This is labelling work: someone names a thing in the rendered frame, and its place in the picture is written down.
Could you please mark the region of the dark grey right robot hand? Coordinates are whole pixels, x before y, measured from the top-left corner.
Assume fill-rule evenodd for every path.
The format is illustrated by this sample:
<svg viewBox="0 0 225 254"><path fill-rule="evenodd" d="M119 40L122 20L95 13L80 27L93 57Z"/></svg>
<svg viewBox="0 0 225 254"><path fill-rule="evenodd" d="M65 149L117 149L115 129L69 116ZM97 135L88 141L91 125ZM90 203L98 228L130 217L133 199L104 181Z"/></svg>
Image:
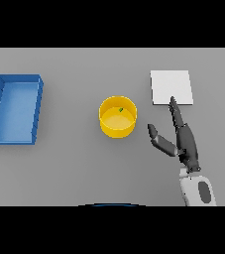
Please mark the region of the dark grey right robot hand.
<svg viewBox="0 0 225 254"><path fill-rule="evenodd" d="M183 122L180 109L172 96L169 102L172 124L175 130L176 144L161 136L154 124L148 125L152 145L170 157L178 157L189 173L201 170L193 133L187 123Z"/></svg>

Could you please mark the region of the pale square measuring scale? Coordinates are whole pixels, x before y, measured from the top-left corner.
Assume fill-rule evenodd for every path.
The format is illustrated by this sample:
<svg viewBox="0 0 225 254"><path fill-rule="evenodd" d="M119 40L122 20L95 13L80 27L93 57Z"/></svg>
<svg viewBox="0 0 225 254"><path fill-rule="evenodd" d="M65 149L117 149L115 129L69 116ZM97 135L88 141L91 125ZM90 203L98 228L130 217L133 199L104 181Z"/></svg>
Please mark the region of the pale square measuring scale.
<svg viewBox="0 0 225 254"><path fill-rule="evenodd" d="M154 105L168 105L172 96L179 105L193 104L187 70L152 70L150 76Z"/></svg>

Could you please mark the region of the yellow round bowl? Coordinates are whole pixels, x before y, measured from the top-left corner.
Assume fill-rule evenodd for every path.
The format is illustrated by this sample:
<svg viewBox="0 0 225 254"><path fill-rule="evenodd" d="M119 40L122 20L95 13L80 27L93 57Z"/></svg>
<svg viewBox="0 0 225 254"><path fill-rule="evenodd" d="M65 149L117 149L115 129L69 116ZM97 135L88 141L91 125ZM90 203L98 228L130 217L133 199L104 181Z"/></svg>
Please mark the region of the yellow round bowl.
<svg viewBox="0 0 225 254"><path fill-rule="evenodd" d="M128 137L134 130L138 118L135 103L123 95L113 95L106 98L98 109L100 128L112 139Z"/></svg>

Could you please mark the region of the blue rectangular tray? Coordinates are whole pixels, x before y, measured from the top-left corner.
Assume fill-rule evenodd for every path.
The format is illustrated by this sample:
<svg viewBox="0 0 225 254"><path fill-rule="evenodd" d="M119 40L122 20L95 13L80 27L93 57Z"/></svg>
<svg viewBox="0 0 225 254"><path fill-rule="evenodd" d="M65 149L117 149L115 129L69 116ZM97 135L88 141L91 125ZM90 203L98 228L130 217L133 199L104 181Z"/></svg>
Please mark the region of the blue rectangular tray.
<svg viewBox="0 0 225 254"><path fill-rule="evenodd" d="M44 82L39 74L0 74L0 145L34 145Z"/></svg>

